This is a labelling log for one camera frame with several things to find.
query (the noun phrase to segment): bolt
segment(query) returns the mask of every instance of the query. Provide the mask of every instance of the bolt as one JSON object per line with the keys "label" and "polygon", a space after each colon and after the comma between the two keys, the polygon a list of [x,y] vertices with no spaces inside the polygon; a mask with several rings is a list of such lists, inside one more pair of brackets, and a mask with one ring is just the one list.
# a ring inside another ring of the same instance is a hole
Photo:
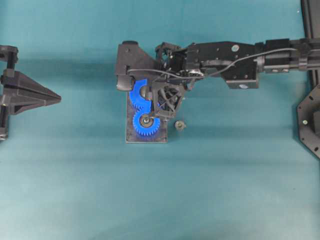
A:
{"label": "bolt", "polygon": [[245,84],[240,84],[240,85],[239,85],[239,88],[241,88],[241,89],[248,89],[249,87],[248,87],[247,85],[245,85]]}
{"label": "bolt", "polygon": [[150,119],[149,119],[149,117],[144,117],[143,118],[143,122],[145,123],[145,124],[148,124],[149,122],[150,122]]}
{"label": "bolt", "polygon": [[238,52],[239,49],[240,49],[240,46],[237,45],[237,44],[233,45],[232,48],[231,48],[232,52]]}

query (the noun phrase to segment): metal plate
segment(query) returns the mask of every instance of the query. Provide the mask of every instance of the metal plate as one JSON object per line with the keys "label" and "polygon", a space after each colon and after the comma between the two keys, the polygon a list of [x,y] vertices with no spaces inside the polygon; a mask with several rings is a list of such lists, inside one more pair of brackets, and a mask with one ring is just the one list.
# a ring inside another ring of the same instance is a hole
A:
{"label": "metal plate", "polygon": [[126,95],[126,134],[125,142],[129,143],[167,143],[168,142],[168,126],[167,121],[160,120],[160,128],[153,136],[139,135],[133,126],[133,117],[136,109],[132,106],[129,93]]}
{"label": "metal plate", "polygon": [[320,158],[320,137],[315,134],[313,114],[320,107],[320,84],[297,107],[300,141]]}

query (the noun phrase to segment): cable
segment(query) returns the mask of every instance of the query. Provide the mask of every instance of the cable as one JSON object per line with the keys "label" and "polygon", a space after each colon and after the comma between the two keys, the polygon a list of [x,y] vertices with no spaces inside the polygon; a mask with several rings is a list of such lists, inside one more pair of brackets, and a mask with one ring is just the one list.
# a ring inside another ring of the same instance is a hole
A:
{"label": "cable", "polygon": [[[249,56],[244,56],[244,57],[241,57],[241,58],[231,62],[225,68],[209,74],[208,77],[219,75],[219,74],[227,71],[229,68],[231,68],[232,66],[234,66],[236,63],[238,63],[240,61],[244,61],[247,59],[256,58],[256,57],[260,57],[260,56],[265,56],[265,55],[269,55],[269,54],[273,54],[273,53],[277,53],[277,52],[283,52],[283,51],[298,51],[298,50],[295,48],[287,47],[287,48],[279,48],[279,49],[274,49],[274,50],[270,50],[270,51],[265,51],[265,52],[261,52],[261,53],[257,53],[257,54],[253,54],[253,55],[249,55]],[[130,73],[130,72],[155,72],[155,73],[166,74],[168,76],[175,77],[177,79],[203,79],[203,78],[207,77],[207,76],[186,76],[186,77],[183,77],[183,76],[179,76],[174,73],[167,72],[167,71],[162,71],[162,70],[157,70],[157,69],[146,69],[146,68],[130,69],[127,72],[128,73]]]}

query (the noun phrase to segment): blue gear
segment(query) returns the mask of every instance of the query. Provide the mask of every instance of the blue gear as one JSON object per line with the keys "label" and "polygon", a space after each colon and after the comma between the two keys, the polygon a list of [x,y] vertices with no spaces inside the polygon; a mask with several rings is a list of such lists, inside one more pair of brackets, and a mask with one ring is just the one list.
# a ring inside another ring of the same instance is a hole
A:
{"label": "blue gear", "polygon": [[153,124],[150,127],[144,127],[141,125],[140,123],[141,116],[149,113],[150,113],[150,108],[142,108],[141,110],[137,111],[133,116],[133,121],[132,121],[133,127],[135,131],[142,136],[151,136],[155,134],[160,127],[159,118],[154,118]]}
{"label": "blue gear", "polygon": [[133,90],[129,93],[130,101],[136,109],[151,109],[151,101],[145,100],[140,95],[140,89],[147,85],[147,79],[136,81]]}

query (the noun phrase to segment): pointed black fixture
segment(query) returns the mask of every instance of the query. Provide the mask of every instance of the pointed black fixture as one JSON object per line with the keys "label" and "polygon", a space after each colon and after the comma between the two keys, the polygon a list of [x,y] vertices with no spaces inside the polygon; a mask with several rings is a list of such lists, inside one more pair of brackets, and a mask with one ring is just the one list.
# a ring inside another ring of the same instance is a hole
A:
{"label": "pointed black fixture", "polygon": [[6,140],[9,115],[60,103],[61,97],[25,74],[15,71],[18,48],[0,45],[0,61],[7,62],[7,67],[0,78],[0,83],[3,85],[3,92],[0,95],[0,140]]}

